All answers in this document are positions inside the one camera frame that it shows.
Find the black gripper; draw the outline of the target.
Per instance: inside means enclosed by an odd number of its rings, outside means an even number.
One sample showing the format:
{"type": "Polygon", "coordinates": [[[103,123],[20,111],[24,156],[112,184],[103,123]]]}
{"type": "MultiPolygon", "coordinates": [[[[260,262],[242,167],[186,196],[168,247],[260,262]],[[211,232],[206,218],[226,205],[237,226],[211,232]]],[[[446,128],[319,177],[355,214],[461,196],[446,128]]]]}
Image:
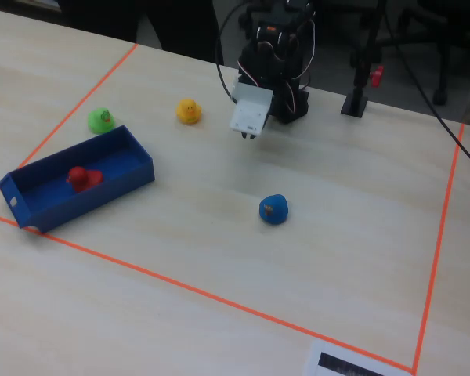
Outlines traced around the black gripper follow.
{"type": "MultiPolygon", "coordinates": [[[[291,78],[291,73],[298,72],[298,39],[291,38],[275,46],[269,41],[250,40],[243,48],[237,61],[238,81],[264,89],[277,90],[285,83],[298,91],[298,81],[291,78]]],[[[246,132],[241,133],[244,139],[246,132]]],[[[253,140],[257,135],[250,135],[253,140]]]]}

